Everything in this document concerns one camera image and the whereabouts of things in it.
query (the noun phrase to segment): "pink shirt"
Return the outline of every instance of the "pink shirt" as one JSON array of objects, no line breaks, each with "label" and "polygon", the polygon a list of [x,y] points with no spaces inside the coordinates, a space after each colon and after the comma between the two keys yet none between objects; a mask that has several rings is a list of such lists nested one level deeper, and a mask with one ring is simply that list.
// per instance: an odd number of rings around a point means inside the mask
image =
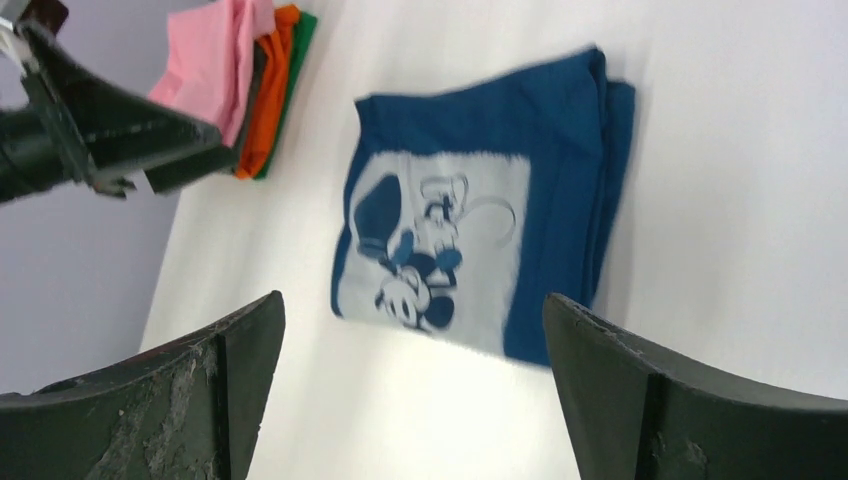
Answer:
[{"label": "pink shirt", "polygon": [[233,146],[244,122],[254,41],[275,28],[271,0],[217,0],[170,15],[168,65],[150,100],[216,125]]}]

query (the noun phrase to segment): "folded blue t-shirt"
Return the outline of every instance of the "folded blue t-shirt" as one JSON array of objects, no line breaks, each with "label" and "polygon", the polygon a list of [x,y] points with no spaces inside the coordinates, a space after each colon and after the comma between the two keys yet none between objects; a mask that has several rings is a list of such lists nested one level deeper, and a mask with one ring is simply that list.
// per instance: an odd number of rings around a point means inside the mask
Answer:
[{"label": "folded blue t-shirt", "polygon": [[591,306],[635,92],[595,48],[435,96],[356,103],[336,315],[549,366],[550,292]]}]

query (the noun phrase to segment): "stack of folded clothes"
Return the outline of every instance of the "stack of folded clothes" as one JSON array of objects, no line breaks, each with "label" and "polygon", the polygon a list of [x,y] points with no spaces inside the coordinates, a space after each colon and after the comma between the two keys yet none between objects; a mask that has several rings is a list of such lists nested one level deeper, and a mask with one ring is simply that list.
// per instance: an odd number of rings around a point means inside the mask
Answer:
[{"label": "stack of folded clothes", "polygon": [[334,312],[550,365],[545,296],[591,305],[629,156],[635,92],[605,67],[358,101]]},{"label": "stack of folded clothes", "polygon": [[267,175],[317,19],[271,0],[217,0],[171,15],[150,99],[212,123],[242,179]]}]

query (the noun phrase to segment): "white table surface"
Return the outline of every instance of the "white table surface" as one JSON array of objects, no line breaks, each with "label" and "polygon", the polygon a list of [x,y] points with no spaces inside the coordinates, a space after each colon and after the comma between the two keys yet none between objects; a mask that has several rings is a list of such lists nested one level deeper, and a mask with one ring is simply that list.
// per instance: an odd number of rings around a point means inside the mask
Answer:
[{"label": "white table surface", "polygon": [[304,0],[320,18],[264,183],[180,200],[142,349],[272,289],[288,328],[251,478],[578,478],[549,372],[336,320],[353,100],[597,43],[639,125],[597,310],[737,374],[848,398],[848,4]]}]

